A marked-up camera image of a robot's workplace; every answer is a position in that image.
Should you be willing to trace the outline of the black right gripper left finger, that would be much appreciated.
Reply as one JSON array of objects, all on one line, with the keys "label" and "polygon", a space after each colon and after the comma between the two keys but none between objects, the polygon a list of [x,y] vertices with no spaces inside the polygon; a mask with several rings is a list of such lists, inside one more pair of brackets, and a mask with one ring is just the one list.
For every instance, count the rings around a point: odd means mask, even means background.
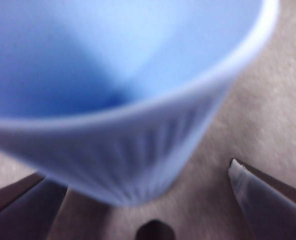
[{"label": "black right gripper left finger", "polygon": [[0,240],[45,240],[66,193],[37,172],[0,188]]}]

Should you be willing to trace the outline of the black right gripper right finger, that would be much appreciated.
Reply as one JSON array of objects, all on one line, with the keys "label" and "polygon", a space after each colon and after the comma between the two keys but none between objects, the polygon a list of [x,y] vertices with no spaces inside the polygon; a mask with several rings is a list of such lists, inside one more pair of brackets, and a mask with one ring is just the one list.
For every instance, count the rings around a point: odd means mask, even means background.
[{"label": "black right gripper right finger", "polygon": [[296,188],[233,158],[228,177],[257,240],[296,240]]}]

